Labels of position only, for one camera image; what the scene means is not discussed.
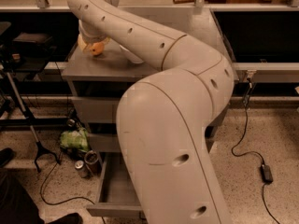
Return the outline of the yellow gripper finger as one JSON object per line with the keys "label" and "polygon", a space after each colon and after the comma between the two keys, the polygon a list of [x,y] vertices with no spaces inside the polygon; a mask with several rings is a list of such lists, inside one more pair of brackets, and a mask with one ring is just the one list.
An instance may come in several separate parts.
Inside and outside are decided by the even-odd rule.
{"label": "yellow gripper finger", "polygon": [[78,47],[81,49],[82,52],[88,53],[90,51],[90,43],[84,41],[81,35],[78,35]]}

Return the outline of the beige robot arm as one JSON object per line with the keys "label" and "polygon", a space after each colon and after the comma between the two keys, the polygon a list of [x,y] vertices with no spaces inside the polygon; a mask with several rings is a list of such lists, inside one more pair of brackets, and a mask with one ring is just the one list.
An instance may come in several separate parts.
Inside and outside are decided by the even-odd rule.
{"label": "beige robot arm", "polygon": [[118,0],[67,0],[84,41],[115,40],[156,74],[132,85],[117,134],[149,224],[233,224],[205,131],[228,105],[230,62],[197,38],[123,11]]}

